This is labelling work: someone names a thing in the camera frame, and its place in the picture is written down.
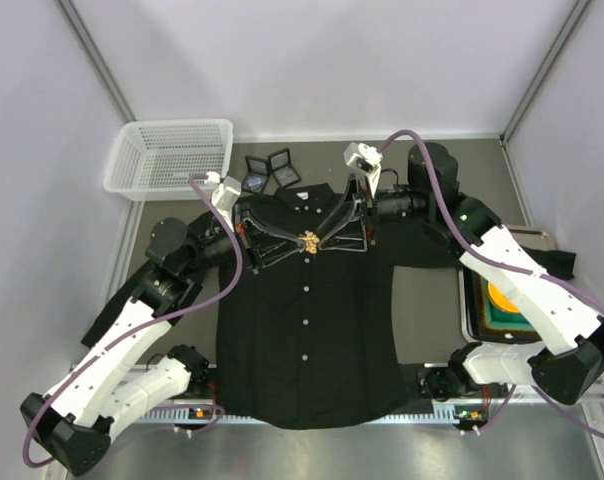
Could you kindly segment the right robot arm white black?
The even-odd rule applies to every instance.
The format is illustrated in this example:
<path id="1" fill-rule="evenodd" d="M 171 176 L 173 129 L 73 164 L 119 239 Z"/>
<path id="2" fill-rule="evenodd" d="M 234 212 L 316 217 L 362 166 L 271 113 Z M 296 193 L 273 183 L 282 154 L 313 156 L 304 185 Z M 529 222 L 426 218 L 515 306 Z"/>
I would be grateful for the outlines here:
<path id="1" fill-rule="evenodd" d="M 499 216 L 464 194 L 458 163 L 437 143 L 417 143 L 406 184 L 383 189 L 382 152 L 353 143 L 348 189 L 321 228 L 322 249 L 372 251 L 395 266 L 459 266 L 494 286 L 537 335 L 533 343 L 476 341 L 433 374 L 444 396 L 492 383 L 531 386 L 576 403 L 604 372 L 604 307 L 554 276 Z"/>

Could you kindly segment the black button shirt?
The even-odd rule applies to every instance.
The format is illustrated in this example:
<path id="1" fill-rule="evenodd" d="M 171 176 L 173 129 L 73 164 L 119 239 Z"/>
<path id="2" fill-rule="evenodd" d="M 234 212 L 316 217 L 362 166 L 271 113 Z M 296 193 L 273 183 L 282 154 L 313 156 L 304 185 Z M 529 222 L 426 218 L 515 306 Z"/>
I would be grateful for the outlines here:
<path id="1" fill-rule="evenodd" d="M 357 425 L 407 402 L 392 326 L 398 267 L 454 268 L 418 219 L 384 224 L 366 252 L 296 253 L 254 273 L 219 265 L 217 400 L 285 429 Z"/>

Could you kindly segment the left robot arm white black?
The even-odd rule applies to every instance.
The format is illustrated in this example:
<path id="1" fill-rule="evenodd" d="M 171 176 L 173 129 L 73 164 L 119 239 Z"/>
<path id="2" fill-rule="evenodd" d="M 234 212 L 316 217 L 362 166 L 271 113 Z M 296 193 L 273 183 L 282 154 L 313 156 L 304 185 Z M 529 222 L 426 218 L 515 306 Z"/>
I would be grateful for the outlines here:
<path id="1" fill-rule="evenodd" d="M 246 204 L 211 212 L 213 223 L 201 234 L 176 218 L 154 227 L 146 264 L 87 333 L 88 354 L 46 393 L 31 393 L 23 401 L 26 464 L 38 465 L 30 457 L 37 443 L 70 474 L 91 472 L 131 424 L 205 381 L 204 358 L 186 345 L 127 381 L 148 348 L 183 317 L 229 296 L 246 266 L 261 271 L 305 249 L 302 234 L 268 224 Z"/>

